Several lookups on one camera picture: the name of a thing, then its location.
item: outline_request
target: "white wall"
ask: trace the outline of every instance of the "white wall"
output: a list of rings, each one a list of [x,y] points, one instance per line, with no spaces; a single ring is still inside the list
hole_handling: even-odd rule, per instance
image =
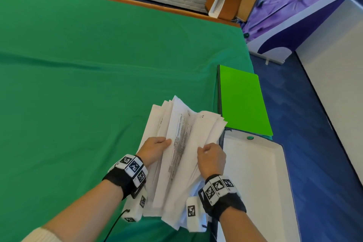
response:
[[[363,183],[363,11],[342,5],[297,54]]]

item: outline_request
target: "green cloth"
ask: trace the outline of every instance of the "green cloth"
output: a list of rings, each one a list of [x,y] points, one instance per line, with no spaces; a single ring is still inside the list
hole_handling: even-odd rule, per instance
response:
[[[20,241],[136,152],[152,104],[217,111],[217,65],[253,72],[241,29],[107,0],[0,0],[0,237]],[[106,226],[103,240],[121,207]],[[159,218],[109,241],[208,241]]]
[[[227,127],[272,136],[260,81],[253,73],[220,65],[222,114]]]

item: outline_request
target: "sweater cuff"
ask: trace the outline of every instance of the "sweater cuff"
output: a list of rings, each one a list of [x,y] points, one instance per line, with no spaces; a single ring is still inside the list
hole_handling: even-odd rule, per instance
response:
[[[43,229],[37,228],[33,230],[21,242],[62,242],[55,234]]]

